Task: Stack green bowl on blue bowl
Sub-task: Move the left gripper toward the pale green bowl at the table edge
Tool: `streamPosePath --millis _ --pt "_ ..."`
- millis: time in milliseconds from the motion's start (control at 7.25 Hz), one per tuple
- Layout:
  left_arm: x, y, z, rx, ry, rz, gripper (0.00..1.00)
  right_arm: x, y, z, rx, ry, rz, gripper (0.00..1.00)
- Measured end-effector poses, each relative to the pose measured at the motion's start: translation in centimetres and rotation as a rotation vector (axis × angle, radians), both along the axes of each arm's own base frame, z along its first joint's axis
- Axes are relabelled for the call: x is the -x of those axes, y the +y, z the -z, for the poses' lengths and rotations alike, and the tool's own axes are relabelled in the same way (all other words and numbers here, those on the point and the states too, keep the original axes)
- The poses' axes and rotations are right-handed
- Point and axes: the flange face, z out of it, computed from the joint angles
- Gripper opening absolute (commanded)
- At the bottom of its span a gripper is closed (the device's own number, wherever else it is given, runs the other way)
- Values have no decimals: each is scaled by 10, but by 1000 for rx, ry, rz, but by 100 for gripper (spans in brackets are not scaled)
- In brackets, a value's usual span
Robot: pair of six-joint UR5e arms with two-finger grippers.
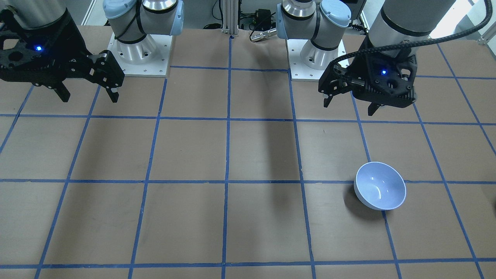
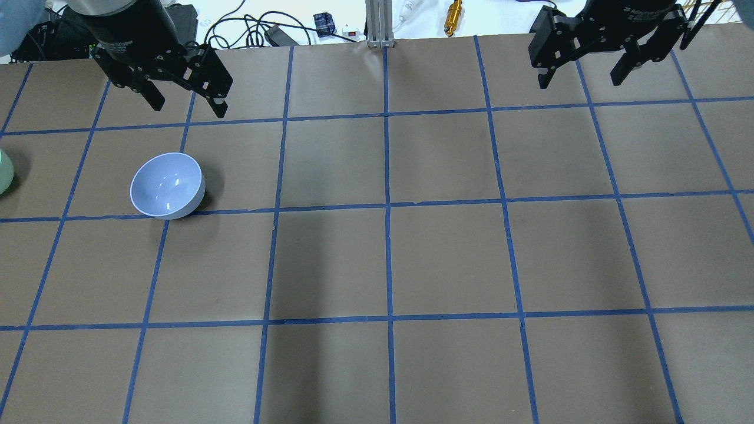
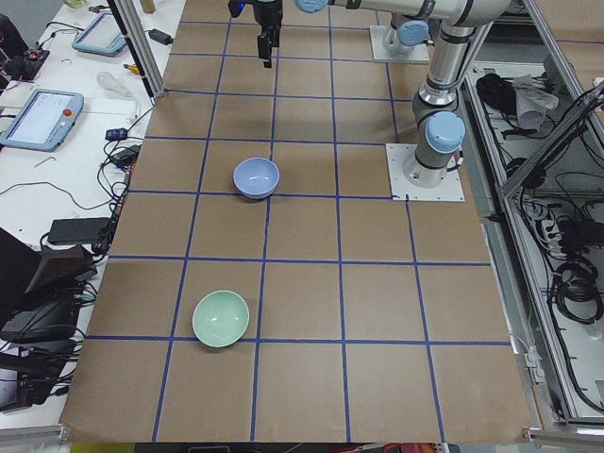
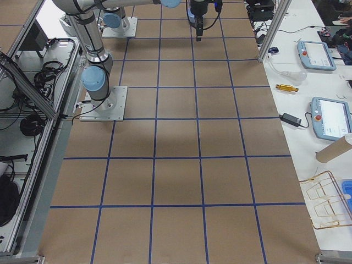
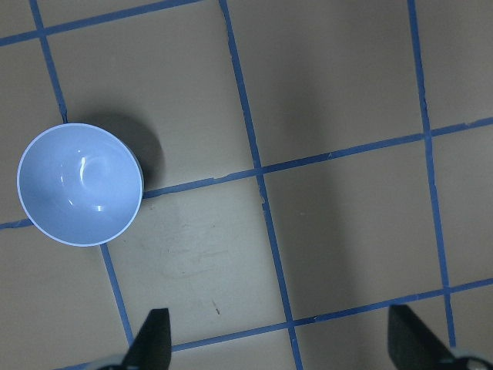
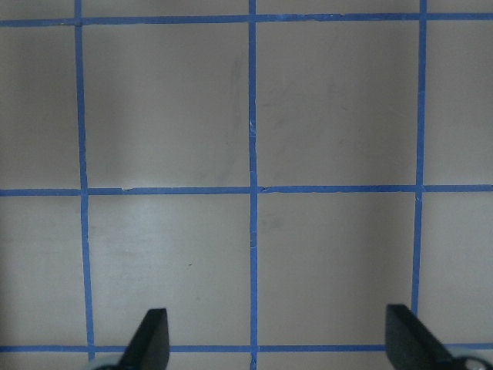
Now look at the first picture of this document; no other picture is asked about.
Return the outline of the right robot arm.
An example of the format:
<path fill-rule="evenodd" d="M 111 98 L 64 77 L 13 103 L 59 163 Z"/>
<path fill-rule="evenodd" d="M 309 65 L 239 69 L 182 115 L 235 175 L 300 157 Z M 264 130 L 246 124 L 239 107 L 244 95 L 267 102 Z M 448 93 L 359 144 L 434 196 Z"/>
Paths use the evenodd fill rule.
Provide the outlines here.
<path fill-rule="evenodd" d="M 67 102 L 64 80 L 83 78 L 104 87 L 116 103 L 125 76 L 117 57 L 130 64 L 151 60 L 157 53 L 153 35 L 181 34 L 184 2 L 105 0 L 103 9 L 116 50 L 93 54 L 62 0 L 2 0 L 1 43 L 16 44 L 1 47 L 1 79 L 45 86 Z"/>

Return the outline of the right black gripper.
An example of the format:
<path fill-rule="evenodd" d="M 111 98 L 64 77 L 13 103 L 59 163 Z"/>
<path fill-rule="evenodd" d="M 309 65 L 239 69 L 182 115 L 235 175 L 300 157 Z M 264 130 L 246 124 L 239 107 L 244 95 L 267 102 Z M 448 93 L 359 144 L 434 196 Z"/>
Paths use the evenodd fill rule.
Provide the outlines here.
<path fill-rule="evenodd" d="M 64 103 L 71 94 L 60 83 L 66 78 L 83 78 L 107 88 L 117 103 L 124 72 L 109 50 L 92 54 L 68 10 L 52 23 L 26 29 L 11 10 L 1 11 L 1 42 L 17 40 L 11 49 L 1 49 L 1 79 L 52 86 Z"/>

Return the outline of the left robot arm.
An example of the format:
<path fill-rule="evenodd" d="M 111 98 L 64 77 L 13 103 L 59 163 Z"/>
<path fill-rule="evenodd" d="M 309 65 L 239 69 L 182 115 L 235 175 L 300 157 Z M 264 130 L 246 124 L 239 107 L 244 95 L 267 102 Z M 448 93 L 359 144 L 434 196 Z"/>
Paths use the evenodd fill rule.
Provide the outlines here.
<path fill-rule="evenodd" d="M 324 107 L 336 95 L 348 92 L 370 103 L 369 116 L 381 106 L 406 108 L 415 103 L 418 47 L 407 43 L 426 40 L 453 4 L 453 0 L 386 0 L 360 50 L 388 45 L 405 48 L 364 53 L 347 67 L 330 61 L 319 65 L 324 71 L 318 84 Z M 340 0 L 283 0 L 276 8 L 278 37 L 308 40 L 317 51 L 336 51 L 351 20 L 351 9 Z"/>

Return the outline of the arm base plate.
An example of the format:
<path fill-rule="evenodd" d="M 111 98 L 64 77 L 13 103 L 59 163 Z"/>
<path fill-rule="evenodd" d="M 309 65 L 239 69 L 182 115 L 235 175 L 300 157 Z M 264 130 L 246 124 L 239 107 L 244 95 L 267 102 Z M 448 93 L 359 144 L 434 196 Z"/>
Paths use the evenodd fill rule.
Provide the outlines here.
<path fill-rule="evenodd" d="M 167 77 L 175 37 L 148 34 L 138 43 L 125 44 L 111 35 L 108 44 L 126 77 Z"/>
<path fill-rule="evenodd" d="M 313 45 L 305 47 L 308 40 L 289 39 L 286 41 L 291 80 L 317 82 L 327 65 L 341 55 L 345 55 L 344 41 L 341 40 L 336 50 L 329 52 L 313 50 Z"/>

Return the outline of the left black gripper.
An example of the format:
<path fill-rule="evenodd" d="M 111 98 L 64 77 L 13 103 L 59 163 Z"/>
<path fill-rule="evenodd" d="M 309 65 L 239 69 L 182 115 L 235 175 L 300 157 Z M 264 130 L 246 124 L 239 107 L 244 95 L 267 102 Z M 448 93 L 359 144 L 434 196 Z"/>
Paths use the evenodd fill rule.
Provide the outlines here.
<path fill-rule="evenodd" d="M 333 59 L 319 79 L 318 90 L 328 108 L 333 97 L 352 93 L 355 99 L 369 102 L 368 116 L 381 106 L 406 108 L 417 101 L 414 81 L 417 60 L 415 42 L 374 48 L 363 41 L 360 49 Z"/>

